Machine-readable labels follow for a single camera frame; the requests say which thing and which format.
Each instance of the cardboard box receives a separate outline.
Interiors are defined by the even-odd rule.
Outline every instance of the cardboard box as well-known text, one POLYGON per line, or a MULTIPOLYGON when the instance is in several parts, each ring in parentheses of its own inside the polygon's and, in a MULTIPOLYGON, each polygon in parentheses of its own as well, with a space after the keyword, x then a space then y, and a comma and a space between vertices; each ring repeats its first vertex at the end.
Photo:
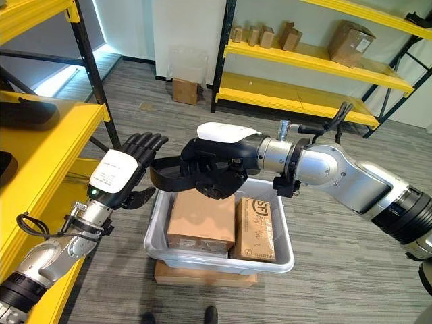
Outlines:
POLYGON ((342 20, 330 41, 330 60, 352 68, 374 39, 375 36, 366 27, 342 20))
POLYGON ((259 30, 256 26, 251 26, 248 35, 248 44, 255 46, 258 43, 259 30))
POLYGON ((259 46, 269 49, 274 37, 275 33, 273 32, 273 29, 271 27, 263 26, 259 35, 259 46))
POLYGON ((243 197, 236 207, 236 259, 274 261, 270 203, 243 197))
POLYGON ((279 44, 284 51, 295 51, 303 33, 294 28, 293 22, 287 22, 283 29, 279 44))
POLYGON ((155 280, 158 284, 247 288, 258 282, 258 275, 170 268, 165 262, 158 260, 155 267, 155 280))
POLYGON ((170 248, 225 254, 235 240, 234 196, 215 200, 191 189, 177 194, 167 231, 170 248))
POLYGON ((240 26, 236 26, 233 32, 232 41, 235 43, 240 43, 242 41, 243 29, 240 26))
POLYGON ((174 78, 173 100, 179 103, 196 105, 198 100, 198 83, 174 78))

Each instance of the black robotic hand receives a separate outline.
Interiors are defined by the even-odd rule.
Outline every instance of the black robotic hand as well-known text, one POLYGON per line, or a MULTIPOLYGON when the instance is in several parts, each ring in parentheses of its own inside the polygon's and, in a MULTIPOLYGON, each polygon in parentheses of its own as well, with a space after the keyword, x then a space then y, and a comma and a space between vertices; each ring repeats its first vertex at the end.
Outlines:
POLYGON ((159 133, 137 133, 119 151, 109 150, 90 178, 88 197, 112 209, 141 207, 155 193, 155 188, 132 190, 167 141, 168 137, 159 133))

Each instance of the gray plastic bin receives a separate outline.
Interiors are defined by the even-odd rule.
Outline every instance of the gray plastic bin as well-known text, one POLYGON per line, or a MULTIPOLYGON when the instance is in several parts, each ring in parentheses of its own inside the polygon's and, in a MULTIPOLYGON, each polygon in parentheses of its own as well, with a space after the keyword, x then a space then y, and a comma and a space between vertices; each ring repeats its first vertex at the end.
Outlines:
POLYGON ((144 238, 144 249, 147 254, 154 259, 164 260, 169 267, 174 268, 204 269, 241 275, 263 271, 278 273, 290 271, 294 266, 294 254, 288 235, 284 207, 272 183, 265 180, 247 179, 235 195, 236 202, 243 196, 270 202, 275 240, 275 262, 229 259, 227 256, 211 253, 168 248, 166 232, 176 193, 164 191, 159 191, 157 195, 144 238))

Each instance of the yellow metal shelving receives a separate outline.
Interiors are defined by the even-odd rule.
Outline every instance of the yellow metal shelving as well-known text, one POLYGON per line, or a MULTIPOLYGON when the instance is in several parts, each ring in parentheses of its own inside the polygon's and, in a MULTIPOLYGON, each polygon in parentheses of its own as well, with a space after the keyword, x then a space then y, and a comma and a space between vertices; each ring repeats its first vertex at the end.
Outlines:
POLYGON ((333 118, 342 102, 347 101, 354 105, 345 118, 347 122, 372 128, 379 125, 360 99, 229 72, 222 75, 221 87, 216 95, 218 99, 327 118, 333 118))
MULTIPOLYGON (((63 225, 63 216, 70 212, 72 201, 84 202, 86 200, 88 178, 98 164, 99 161, 90 159, 77 159, 74 162, 70 173, 60 184, 53 199, 40 216, 40 219, 49 224, 52 230, 58 230, 63 225)), ((20 254, 42 241, 42 238, 28 236, 20 254)), ((83 262, 84 258, 79 260, 64 277, 45 293, 32 309, 26 324, 56 324, 59 321, 83 262)))
POLYGON ((401 30, 402 32, 407 32, 412 35, 419 36, 424 39, 432 40, 432 29, 426 29, 404 18, 393 16, 389 13, 376 10, 365 5, 359 5, 346 0, 302 0, 307 3, 312 3, 314 5, 320 5, 321 7, 326 7, 332 10, 344 12, 352 16, 360 17, 377 24, 385 25, 394 29, 401 30))
POLYGON ((330 61, 327 49, 308 44, 300 43, 296 51, 291 52, 280 49, 277 41, 273 42, 270 49, 264 49, 259 45, 249 46, 247 42, 235 43, 229 40, 225 46, 224 56, 227 53, 295 65, 301 68, 386 86, 404 91, 406 96, 414 90, 409 83, 399 77, 393 69, 384 63, 371 61, 370 59, 361 59, 358 67, 347 67, 330 61))
POLYGON ((0 45, 64 11, 69 22, 79 22, 74 0, 7 0, 0 9, 0 45))
POLYGON ((19 251, 26 252, 22 245, 28 235, 18 228, 16 216, 24 211, 42 215, 91 134, 109 119, 105 105, 0 91, 0 101, 18 102, 18 97, 56 105, 60 120, 45 131, 0 128, 0 149, 18 161, 18 172, 0 195, 0 281, 20 262, 19 251))

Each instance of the plastic bin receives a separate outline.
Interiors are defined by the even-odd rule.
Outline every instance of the plastic bin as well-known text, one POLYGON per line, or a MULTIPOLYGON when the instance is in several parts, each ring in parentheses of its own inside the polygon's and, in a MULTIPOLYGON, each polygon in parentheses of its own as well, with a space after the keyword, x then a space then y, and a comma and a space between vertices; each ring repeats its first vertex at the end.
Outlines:
POLYGON ((166 232, 176 193, 164 191, 159 191, 157 195, 144 238, 144 249, 147 254, 154 259, 164 260, 169 267, 174 268, 203 269, 241 275, 263 271, 283 273, 291 270, 294 266, 294 254, 288 235, 284 207, 280 197, 276 195, 276 190, 273 189, 273 184, 265 180, 247 179, 235 196, 236 202, 243 196, 270 202, 275 240, 275 262, 229 259, 227 256, 211 253, 168 248, 166 232))
POLYGON ((201 49, 171 47, 168 57, 167 80, 178 78, 201 84, 205 88, 207 59, 207 52, 201 49))

